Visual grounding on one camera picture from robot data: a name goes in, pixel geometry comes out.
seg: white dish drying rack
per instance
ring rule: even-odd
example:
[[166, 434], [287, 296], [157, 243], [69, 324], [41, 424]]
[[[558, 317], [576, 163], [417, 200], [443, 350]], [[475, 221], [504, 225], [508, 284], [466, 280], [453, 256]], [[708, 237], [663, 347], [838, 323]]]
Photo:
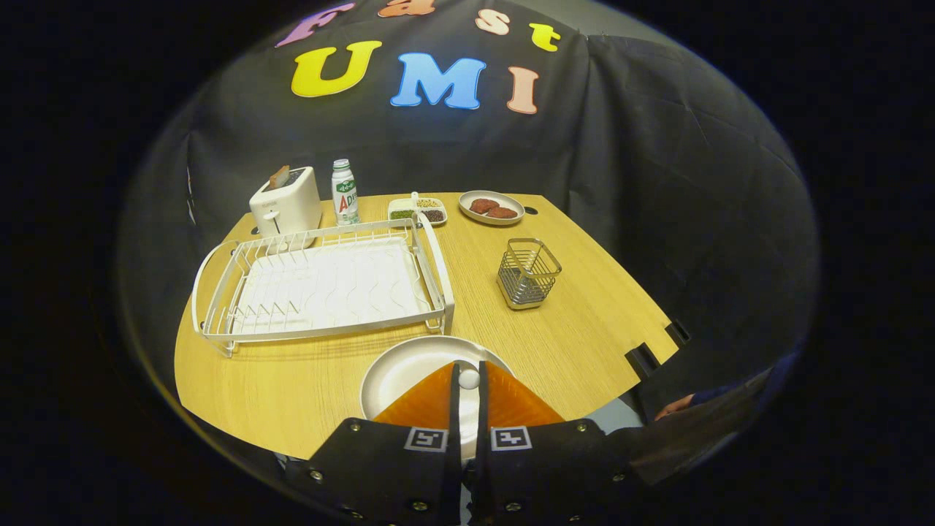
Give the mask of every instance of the white dish drying rack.
[[[440, 290], [417, 234], [421, 227]], [[321, 240], [318, 246], [304, 248], [316, 239]], [[202, 272], [229, 243], [237, 247], [199, 321]], [[241, 342], [329, 336], [420, 321], [432, 332], [451, 334], [454, 316], [454, 294], [439, 242], [421, 212], [408, 219], [226, 241], [201, 263], [192, 305], [194, 331], [227, 358]]]

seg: metal wire cup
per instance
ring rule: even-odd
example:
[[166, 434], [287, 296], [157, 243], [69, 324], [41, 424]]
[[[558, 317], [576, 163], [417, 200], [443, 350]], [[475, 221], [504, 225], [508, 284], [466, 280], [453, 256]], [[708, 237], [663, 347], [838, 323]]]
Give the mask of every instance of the metal wire cup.
[[497, 284], [513, 310], [538, 307], [555, 285], [562, 266], [545, 243], [535, 238], [513, 238], [500, 260]]

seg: pink letter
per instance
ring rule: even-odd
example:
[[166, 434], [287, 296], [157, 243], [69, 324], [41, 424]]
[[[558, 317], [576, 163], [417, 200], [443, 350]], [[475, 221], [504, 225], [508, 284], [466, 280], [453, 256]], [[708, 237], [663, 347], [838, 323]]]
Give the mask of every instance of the pink letter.
[[289, 34], [282, 42], [276, 44], [275, 47], [285, 46], [286, 44], [292, 44], [303, 38], [311, 37], [315, 32], [316, 27], [324, 27], [327, 23], [333, 21], [335, 17], [341, 11], [350, 11], [354, 7], [354, 2], [350, 4], [344, 4], [343, 6], [334, 7], [328, 9], [327, 11], [322, 11], [321, 13], [316, 13], [306, 18]]
[[479, 18], [474, 19], [482, 30], [494, 35], [506, 35], [510, 32], [510, 17], [493, 9], [481, 9], [477, 12]]
[[510, 66], [507, 69], [513, 74], [513, 98], [507, 103], [507, 108], [532, 115], [536, 112], [536, 105], [532, 103], [532, 88], [539, 73], [525, 67]]

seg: blue letter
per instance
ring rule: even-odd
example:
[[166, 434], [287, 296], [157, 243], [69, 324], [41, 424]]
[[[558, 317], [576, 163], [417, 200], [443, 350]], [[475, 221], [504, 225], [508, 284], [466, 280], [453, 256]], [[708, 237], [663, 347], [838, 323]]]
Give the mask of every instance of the blue letter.
[[393, 106], [422, 104], [422, 99], [416, 94], [419, 84], [422, 84], [428, 103], [433, 106], [448, 93], [448, 88], [452, 88], [452, 94], [445, 99], [449, 108], [476, 110], [481, 106], [477, 99], [477, 80], [487, 64], [473, 58], [462, 58], [442, 74], [430, 54], [403, 53], [399, 55], [399, 62], [406, 67], [399, 83], [399, 94], [390, 99]]

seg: white toaster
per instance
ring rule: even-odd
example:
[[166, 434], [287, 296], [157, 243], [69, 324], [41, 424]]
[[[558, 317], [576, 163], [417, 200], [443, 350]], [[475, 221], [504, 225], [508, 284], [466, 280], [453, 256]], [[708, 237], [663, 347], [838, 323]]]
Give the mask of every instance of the white toaster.
[[[318, 184], [312, 167], [289, 170], [289, 178], [279, 188], [269, 189], [266, 181], [250, 198], [250, 211], [260, 230], [260, 236], [271, 238], [280, 234], [295, 234], [318, 228], [322, 222], [322, 200], [318, 197]], [[276, 254], [293, 248], [291, 243], [302, 240], [287, 240], [279, 246], [270, 247], [269, 253]], [[314, 241], [305, 239], [306, 248]]]

